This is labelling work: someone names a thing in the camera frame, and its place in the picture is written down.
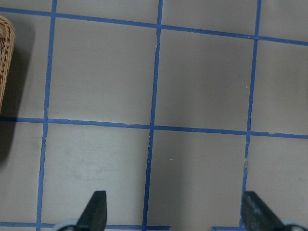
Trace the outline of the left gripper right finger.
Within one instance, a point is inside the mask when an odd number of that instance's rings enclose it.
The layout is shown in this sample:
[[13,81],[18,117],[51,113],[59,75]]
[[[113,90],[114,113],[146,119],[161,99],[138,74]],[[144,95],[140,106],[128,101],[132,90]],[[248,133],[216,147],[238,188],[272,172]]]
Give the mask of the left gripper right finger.
[[254,192],[242,195],[241,218],[247,231],[306,231],[303,225],[285,223]]

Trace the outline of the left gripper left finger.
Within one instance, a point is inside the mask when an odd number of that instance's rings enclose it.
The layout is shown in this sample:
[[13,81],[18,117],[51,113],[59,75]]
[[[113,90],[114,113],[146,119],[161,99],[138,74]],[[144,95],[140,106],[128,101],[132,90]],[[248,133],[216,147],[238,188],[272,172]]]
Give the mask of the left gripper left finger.
[[54,226],[55,231],[104,231],[107,223],[106,191],[95,191],[78,219]]

